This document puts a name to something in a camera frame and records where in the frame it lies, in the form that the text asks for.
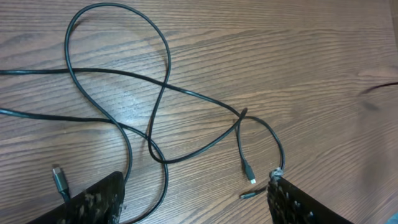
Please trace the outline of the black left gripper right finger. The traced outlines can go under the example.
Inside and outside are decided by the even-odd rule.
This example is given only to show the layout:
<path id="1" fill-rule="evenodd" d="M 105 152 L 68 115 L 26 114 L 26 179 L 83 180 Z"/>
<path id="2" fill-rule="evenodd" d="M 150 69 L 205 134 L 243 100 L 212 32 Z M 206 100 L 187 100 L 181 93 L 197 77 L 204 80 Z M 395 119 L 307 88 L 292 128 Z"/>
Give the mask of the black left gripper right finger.
<path id="1" fill-rule="evenodd" d="M 267 202 L 274 224 L 352 224 L 282 177 L 269 181 Z"/>

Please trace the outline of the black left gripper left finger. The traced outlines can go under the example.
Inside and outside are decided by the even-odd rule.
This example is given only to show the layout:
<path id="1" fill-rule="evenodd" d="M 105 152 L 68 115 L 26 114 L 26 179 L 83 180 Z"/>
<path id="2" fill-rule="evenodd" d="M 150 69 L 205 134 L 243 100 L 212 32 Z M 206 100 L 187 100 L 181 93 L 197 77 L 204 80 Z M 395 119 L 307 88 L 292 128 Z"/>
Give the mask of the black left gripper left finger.
<path id="1" fill-rule="evenodd" d="M 119 222 L 125 196 L 123 174 L 116 171 L 78 195 L 71 197 L 61 170 L 53 179 L 64 203 L 30 221 L 30 224 L 115 224 Z"/>

